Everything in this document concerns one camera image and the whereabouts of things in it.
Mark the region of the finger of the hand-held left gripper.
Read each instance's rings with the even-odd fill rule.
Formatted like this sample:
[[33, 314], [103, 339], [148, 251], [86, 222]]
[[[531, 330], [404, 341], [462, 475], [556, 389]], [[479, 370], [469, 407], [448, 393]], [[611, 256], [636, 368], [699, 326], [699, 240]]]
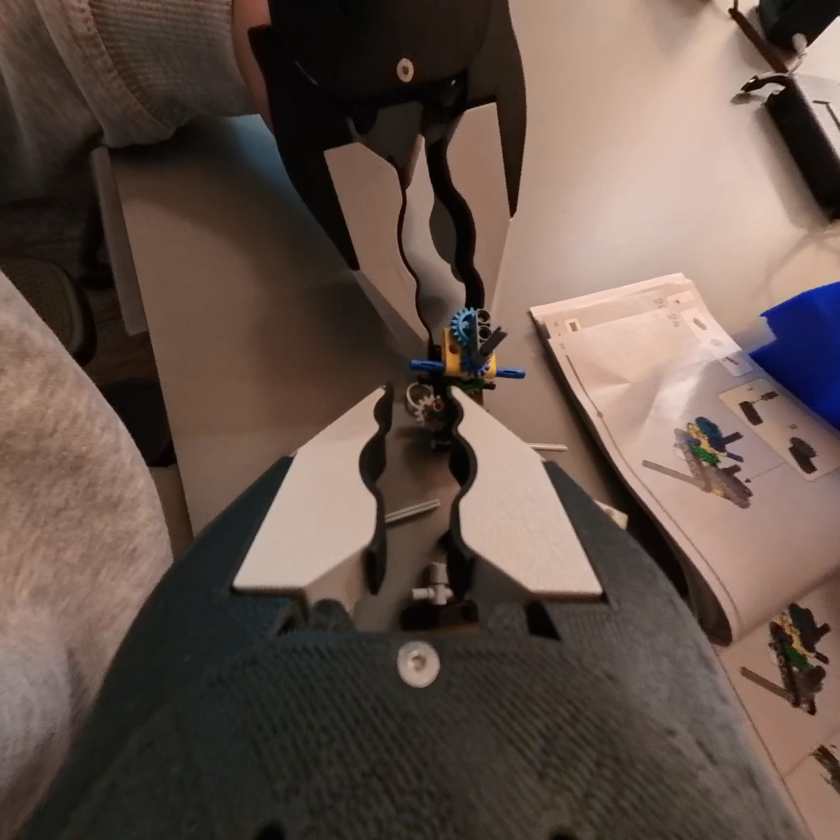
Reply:
[[422, 151], [419, 136], [403, 164], [360, 141], [324, 154], [359, 264], [354, 278], [396, 349], [426, 349], [431, 340], [419, 311], [419, 279], [403, 249], [406, 189]]
[[476, 229], [474, 265], [484, 285], [485, 307], [496, 316], [511, 216], [495, 103], [472, 108], [459, 118], [448, 137], [446, 162]]

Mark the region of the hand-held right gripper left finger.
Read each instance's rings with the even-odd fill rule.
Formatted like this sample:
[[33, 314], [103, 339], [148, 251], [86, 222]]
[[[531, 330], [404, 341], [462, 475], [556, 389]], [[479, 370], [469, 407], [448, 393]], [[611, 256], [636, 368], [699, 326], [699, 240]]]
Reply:
[[387, 546], [377, 483], [393, 403], [393, 388], [380, 386], [299, 448], [234, 577], [237, 593], [346, 611], [378, 593]]

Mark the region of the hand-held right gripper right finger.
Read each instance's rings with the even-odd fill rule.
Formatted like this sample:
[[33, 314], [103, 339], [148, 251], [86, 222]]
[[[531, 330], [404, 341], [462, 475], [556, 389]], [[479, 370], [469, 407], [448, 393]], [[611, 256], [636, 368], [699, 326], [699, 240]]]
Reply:
[[455, 598], [480, 621], [508, 608], [593, 604], [603, 585], [547, 462], [453, 388], [448, 468], [457, 490], [440, 542]]

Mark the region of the colourful lego gear assembly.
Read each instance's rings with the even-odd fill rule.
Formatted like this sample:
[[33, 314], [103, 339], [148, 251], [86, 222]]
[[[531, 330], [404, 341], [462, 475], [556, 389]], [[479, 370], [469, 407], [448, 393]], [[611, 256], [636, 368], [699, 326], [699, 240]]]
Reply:
[[440, 328], [425, 356], [407, 363], [398, 401], [412, 426], [416, 446], [443, 456], [455, 442], [460, 397], [487, 410], [500, 384], [523, 382], [527, 371], [499, 360], [508, 331], [486, 308], [464, 306]]

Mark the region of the white lego connector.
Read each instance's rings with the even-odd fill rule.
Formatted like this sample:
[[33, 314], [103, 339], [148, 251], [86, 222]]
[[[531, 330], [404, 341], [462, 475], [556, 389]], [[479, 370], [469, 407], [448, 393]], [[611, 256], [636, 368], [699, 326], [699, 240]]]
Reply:
[[455, 595], [449, 586], [446, 563], [431, 563], [427, 570], [426, 584], [414, 587], [411, 597], [413, 602], [423, 602], [431, 606], [446, 606], [452, 602]]

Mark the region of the lego instruction booklet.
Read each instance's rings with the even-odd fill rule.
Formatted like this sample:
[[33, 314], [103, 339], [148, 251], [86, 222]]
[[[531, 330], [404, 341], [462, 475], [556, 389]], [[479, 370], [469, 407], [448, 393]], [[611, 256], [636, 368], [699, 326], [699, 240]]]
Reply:
[[838, 838], [838, 433], [681, 274], [530, 309], [616, 473], [678, 555], [759, 756]]

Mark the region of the person's grey clothed body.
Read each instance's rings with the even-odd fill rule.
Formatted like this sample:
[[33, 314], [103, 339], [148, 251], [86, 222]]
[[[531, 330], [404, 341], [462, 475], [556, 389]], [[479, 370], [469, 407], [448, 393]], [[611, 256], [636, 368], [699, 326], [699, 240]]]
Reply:
[[172, 562], [129, 432], [2, 275], [2, 838], [47, 793]]

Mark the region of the black metal clip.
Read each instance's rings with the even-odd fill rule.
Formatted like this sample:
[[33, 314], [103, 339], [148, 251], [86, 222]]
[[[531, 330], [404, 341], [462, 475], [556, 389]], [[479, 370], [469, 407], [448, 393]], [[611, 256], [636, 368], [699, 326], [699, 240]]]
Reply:
[[795, 74], [781, 72], [767, 72], [748, 79], [732, 97], [733, 102], [746, 101], [753, 94], [764, 88], [786, 89], [795, 81]]

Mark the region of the black box device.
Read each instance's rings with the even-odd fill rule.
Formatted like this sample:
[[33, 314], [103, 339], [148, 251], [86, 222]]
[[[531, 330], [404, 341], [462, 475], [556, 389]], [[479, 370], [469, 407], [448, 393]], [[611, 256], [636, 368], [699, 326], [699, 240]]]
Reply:
[[839, 218], [839, 84], [790, 76], [765, 108], [826, 217]]

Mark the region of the blue plastic bin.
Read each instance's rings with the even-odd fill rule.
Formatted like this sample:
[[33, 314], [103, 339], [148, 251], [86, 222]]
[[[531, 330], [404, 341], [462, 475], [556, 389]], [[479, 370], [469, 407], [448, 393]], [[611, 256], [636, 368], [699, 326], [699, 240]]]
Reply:
[[751, 359], [814, 414], [839, 428], [839, 283], [763, 313], [773, 339]]

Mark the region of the dark shoe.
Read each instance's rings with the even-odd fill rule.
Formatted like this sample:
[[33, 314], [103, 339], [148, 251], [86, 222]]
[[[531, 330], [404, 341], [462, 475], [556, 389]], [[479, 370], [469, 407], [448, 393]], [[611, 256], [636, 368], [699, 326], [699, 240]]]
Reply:
[[64, 269], [43, 259], [2, 258], [1, 267], [79, 366], [89, 364], [98, 336], [84, 290]]

